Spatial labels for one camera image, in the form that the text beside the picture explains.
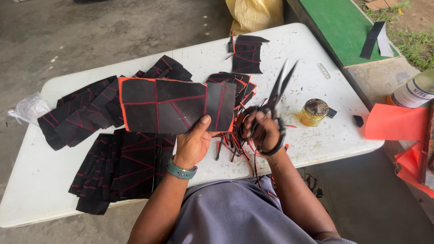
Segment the green board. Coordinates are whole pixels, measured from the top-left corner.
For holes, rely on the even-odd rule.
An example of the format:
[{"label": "green board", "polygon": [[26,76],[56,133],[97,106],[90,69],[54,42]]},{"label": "green board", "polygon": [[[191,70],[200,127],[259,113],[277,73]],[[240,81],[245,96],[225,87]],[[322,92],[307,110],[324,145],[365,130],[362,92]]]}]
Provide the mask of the green board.
[{"label": "green board", "polygon": [[[343,67],[390,59],[380,56],[377,42],[370,60],[359,57],[372,24],[351,0],[299,1]],[[395,48],[391,48],[394,57],[398,57]]]}]

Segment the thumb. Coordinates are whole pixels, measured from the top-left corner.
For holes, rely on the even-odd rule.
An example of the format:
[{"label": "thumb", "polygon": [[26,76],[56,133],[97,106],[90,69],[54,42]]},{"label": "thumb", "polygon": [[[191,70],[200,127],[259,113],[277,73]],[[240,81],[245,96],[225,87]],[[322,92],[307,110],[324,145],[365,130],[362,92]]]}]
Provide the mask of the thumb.
[{"label": "thumb", "polygon": [[270,116],[267,116],[263,112],[258,111],[255,118],[256,121],[258,121],[258,123],[262,125],[266,132],[273,132],[276,130],[276,126],[274,125],[274,122]]},{"label": "thumb", "polygon": [[211,123],[211,116],[209,116],[208,114],[204,115],[194,126],[194,128],[192,128],[192,130],[190,131],[191,134],[193,136],[198,136],[201,137],[202,134],[207,131],[208,127],[210,126]]}]

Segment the black scissors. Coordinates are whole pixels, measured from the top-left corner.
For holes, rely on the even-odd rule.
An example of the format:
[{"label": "black scissors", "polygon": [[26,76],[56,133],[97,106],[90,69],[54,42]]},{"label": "black scissors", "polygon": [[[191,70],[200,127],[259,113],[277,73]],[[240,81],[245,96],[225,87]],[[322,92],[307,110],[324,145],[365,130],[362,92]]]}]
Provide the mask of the black scissors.
[{"label": "black scissors", "polygon": [[[297,65],[297,62],[298,62],[298,60],[296,61],[296,63],[294,64],[294,66],[292,67],[292,69],[288,73],[288,75],[283,79],[282,86],[280,88],[280,92],[279,92],[280,79],[282,77],[282,73],[283,73],[283,70],[285,69],[287,61],[283,64],[283,67],[280,70],[279,76],[277,77],[276,83],[274,83],[274,87],[271,91],[270,97],[268,98],[268,102],[266,104],[264,104],[263,106],[260,106],[260,107],[259,106],[252,106],[252,107],[247,108],[246,110],[241,112],[240,116],[237,118],[236,127],[238,128],[238,131],[237,131],[238,138],[243,142],[247,142],[253,137],[253,134],[259,125],[258,122],[256,120],[254,120],[252,122],[252,127],[250,129],[251,130],[250,136],[247,138],[245,138],[243,136],[243,129],[244,129],[243,121],[251,113],[256,112],[256,111],[261,111],[261,112],[267,114],[268,112],[271,112],[271,119],[272,120],[277,119],[277,122],[279,124],[279,134],[280,134],[279,140],[278,140],[276,146],[269,152],[262,151],[261,145],[258,145],[257,149],[258,149],[259,153],[262,155],[273,155],[283,145],[283,140],[285,139],[285,136],[286,136],[286,125],[285,125],[285,122],[283,121],[282,118],[277,117],[276,105],[280,101],[280,99],[282,98],[282,94],[285,91],[285,88],[289,83],[289,79],[291,78],[291,76],[294,72],[294,69]],[[265,139],[265,136],[266,136],[266,133],[263,132],[261,135],[261,141],[263,141]]]}]

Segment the wristwatch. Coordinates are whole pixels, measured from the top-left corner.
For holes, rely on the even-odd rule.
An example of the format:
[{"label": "wristwatch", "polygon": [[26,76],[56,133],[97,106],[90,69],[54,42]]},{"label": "wristwatch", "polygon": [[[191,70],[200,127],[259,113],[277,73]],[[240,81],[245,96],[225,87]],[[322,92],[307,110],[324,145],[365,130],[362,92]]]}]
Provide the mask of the wristwatch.
[{"label": "wristwatch", "polygon": [[191,169],[183,169],[173,163],[173,157],[170,158],[167,164],[167,172],[183,180],[189,180],[196,174],[197,166]]}]

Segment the yellow sack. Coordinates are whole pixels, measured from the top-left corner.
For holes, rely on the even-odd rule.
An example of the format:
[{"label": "yellow sack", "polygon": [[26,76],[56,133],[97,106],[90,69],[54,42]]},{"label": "yellow sack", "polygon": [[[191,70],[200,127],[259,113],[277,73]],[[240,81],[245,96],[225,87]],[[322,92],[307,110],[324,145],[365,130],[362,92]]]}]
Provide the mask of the yellow sack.
[{"label": "yellow sack", "polygon": [[226,0],[226,4],[236,36],[283,25],[283,0]]}]

